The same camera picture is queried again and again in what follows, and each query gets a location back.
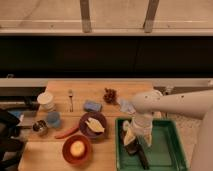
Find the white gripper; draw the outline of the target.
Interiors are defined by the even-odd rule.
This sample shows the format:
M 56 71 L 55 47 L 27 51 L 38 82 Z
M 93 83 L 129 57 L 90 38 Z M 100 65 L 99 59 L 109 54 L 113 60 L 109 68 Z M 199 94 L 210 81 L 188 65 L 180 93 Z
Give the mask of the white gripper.
M 133 132 L 138 136 L 144 136 L 148 147 L 152 145 L 153 117 L 149 114 L 135 114 L 131 121 Z M 127 146 L 135 140 L 136 136 L 131 129 L 128 129 L 124 137 L 124 145 Z

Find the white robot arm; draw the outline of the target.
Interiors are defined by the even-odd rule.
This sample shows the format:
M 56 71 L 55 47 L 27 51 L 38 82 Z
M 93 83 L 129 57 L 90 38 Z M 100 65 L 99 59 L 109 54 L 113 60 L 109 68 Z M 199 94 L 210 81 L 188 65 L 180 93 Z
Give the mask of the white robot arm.
M 131 129 L 137 136 L 150 136 L 153 112 L 168 112 L 202 120 L 190 171 L 213 171 L 213 90 L 164 96 L 158 90 L 135 94 L 121 109 L 133 115 Z

